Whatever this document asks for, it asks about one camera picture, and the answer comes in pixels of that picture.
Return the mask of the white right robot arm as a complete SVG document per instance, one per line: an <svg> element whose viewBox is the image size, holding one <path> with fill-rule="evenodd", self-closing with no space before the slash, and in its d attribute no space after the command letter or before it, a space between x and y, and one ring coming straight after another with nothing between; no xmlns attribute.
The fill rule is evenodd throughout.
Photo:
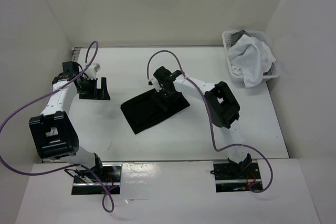
<svg viewBox="0 0 336 224"><path fill-rule="evenodd" d="M149 84L154 87L159 105L165 110L185 101L184 93L203 101L215 151L231 148L228 151L231 175L242 178L248 173L252 158L242 149L244 138L239 129L240 105L226 82L209 83L192 78L181 70L170 72L161 66L149 79Z"/></svg>

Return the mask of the white skirt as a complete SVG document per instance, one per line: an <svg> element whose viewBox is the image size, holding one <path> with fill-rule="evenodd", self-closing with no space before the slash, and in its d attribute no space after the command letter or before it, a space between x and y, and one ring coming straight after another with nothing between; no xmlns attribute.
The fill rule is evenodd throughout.
<svg viewBox="0 0 336 224"><path fill-rule="evenodd" d="M259 85L264 73L276 62L270 48L263 41L248 35L242 35L228 49L228 58L233 73L242 76L247 88Z"/></svg>

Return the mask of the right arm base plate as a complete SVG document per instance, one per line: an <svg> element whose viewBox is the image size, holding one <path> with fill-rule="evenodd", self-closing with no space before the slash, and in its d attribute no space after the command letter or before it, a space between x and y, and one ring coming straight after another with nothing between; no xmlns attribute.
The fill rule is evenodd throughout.
<svg viewBox="0 0 336 224"><path fill-rule="evenodd" d="M257 162L252 162L238 177L230 171L228 162L214 162L210 173L214 176L217 193L263 190Z"/></svg>

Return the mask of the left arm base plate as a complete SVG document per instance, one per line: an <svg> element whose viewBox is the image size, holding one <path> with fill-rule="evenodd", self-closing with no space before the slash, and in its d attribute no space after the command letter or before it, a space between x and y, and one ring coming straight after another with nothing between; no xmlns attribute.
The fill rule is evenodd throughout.
<svg viewBox="0 0 336 224"><path fill-rule="evenodd" d="M121 164L103 165L100 171L93 171L110 194L118 195L120 193ZM99 181L87 169L76 170L67 168L64 169L64 172L73 178L72 195L103 195L105 193Z"/></svg>

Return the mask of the black skirt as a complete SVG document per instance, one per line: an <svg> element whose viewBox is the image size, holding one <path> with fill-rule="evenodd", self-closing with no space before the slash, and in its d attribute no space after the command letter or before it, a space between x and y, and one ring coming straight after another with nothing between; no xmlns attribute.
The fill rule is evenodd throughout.
<svg viewBox="0 0 336 224"><path fill-rule="evenodd" d="M149 129L190 106L181 94L175 110L162 110L155 89L125 101L120 109L134 134Z"/></svg>

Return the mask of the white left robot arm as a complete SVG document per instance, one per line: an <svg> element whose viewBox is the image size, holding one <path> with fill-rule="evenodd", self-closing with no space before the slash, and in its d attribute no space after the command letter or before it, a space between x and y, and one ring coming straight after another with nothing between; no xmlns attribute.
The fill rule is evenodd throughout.
<svg viewBox="0 0 336 224"><path fill-rule="evenodd" d="M108 174L99 156L80 146L68 113L76 96L84 100L110 100L107 80L101 78L101 87L97 87L97 72L100 70L97 63L88 66L77 80L73 78L79 74L80 64L68 61L62 67L63 72L52 81L54 94L41 114L30 118L29 128L41 159L77 164L76 172L80 177L87 176L98 182Z"/></svg>

